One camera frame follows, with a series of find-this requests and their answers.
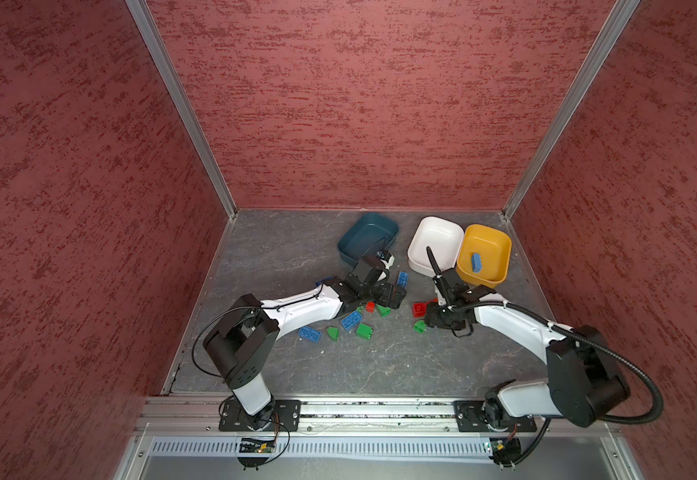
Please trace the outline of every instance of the dark blue bin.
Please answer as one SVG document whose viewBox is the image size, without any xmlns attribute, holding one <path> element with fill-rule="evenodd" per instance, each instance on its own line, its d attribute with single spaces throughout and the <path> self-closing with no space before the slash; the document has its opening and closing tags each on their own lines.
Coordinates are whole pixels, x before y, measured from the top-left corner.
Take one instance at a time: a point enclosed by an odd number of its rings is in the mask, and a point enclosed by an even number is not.
<svg viewBox="0 0 697 480">
<path fill-rule="evenodd" d="M 361 216 L 338 242 L 338 252 L 346 264 L 354 268 L 359 259 L 383 248 L 396 240 L 399 225 L 383 215 L 369 212 Z"/>
</svg>

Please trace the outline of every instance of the gray marble floor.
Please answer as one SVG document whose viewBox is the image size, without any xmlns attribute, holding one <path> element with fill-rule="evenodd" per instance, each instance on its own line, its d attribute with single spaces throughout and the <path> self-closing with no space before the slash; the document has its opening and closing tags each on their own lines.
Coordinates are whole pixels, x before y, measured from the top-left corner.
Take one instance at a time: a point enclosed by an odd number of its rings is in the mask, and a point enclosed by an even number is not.
<svg viewBox="0 0 697 480">
<path fill-rule="evenodd" d="M 430 278 L 413 272 L 407 264 L 407 248 L 425 213 L 383 213 L 400 226 L 391 252 L 396 257 L 391 278 L 399 270 L 410 274 L 407 297 L 399 310 L 381 318 L 364 314 L 372 327 L 370 340 L 346 333 L 339 341 L 326 335 L 338 320 L 316 322 L 325 332 L 318 343 L 301 340 L 296 332 L 276 342 L 263 376 L 274 395 L 365 396 L 481 396 L 509 379 L 545 376 L 545 365 L 506 336 L 477 326 L 472 336 L 456 339 L 446 330 L 425 333 L 413 329 L 412 303 L 435 297 Z M 361 212 L 242 211 L 209 285 L 192 340 L 200 329 L 226 310 L 239 296 L 253 293 L 258 299 L 281 298 L 310 290 L 326 276 L 344 276 L 348 266 L 338 256 L 341 236 Z M 465 227 L 485 224 L 504 229 L 495 213 L 436 213 Z M 530 288 L 522 266 L 512 253 L 508 279 L 498 292 L 512 302 L 543 313 L 543 303 Z M 209 357 L 197 346 L 197 361 L 215 371 Z M 183 353 L 172 384 L 174 393 L 228 392 L 221 379 L 207 376 Z"/>
</svg>

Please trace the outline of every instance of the plastic container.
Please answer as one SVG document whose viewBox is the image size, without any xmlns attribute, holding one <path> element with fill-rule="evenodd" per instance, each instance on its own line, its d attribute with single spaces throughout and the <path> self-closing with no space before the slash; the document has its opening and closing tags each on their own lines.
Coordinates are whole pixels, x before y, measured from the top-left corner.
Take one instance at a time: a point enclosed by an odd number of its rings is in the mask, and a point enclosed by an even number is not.
<svg viewBox="0 0 697 480">
<path fill-rule="evenodd" d="M 481 270 L 473 272 L 471 258 L 479 254 Z M 465 282 L 495 288 L 508 276 L 511 259 L 511 238 L 500 230 L 485 225 L 470 225 L 457 258 L 455 271 Z"/>
<path fill-rule="evenodd" d="M 399 225 L 383 215 L 369 212 L 361 216 L 338 242 L 338 252 L 346 264 L 355 267 L 371 251 L 388 248 L 396 240 Z"/>
<path fill-rule="evenodd" d="M 433 277 L 433 269 L 426 253 L 426 247 L 430 246 L 439 268 L 444 272 L 455 266 L 462 243 L 463 229 L 460 225 L 438 216 L 427 216 L 417 226 L 407 250 L 410 268 L 419 274 Z"/>
</svg>

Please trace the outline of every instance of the small red block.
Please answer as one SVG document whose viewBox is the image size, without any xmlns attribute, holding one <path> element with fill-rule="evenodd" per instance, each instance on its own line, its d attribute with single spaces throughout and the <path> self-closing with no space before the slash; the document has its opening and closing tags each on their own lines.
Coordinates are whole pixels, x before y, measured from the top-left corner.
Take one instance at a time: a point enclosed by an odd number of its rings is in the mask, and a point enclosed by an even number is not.
<svg viewBox="0 0 697 480">
<path fill-rule="evenodd" d="M 412 304 L 412 317 L 420 318 L 421 316 L 426 316 L 426 302 L 413 303 Z"/>
</svg>

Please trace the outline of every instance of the red back wall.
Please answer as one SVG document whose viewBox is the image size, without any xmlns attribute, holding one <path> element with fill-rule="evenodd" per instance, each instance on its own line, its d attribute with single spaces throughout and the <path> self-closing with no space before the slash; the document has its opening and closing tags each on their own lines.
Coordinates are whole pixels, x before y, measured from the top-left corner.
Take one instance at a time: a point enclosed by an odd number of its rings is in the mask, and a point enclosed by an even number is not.
<svg viewBox="0 0 697 480">
<path fill-rule="evenodd" d="M 502 208 L 612 0 L 151 0 L 242 207 Z"/>
<path fill-rule="evenodd" d="M 665 394 L 629 430 L 648 477 L 697 478 L 697 0 L 642 0 L 514 223 L 557 320 Z"/>
<path fill-rule="evenodd" d="M 109 480 L 224 223 L 124 2 L 0 0 L 0 478 Z"/>
</svg>

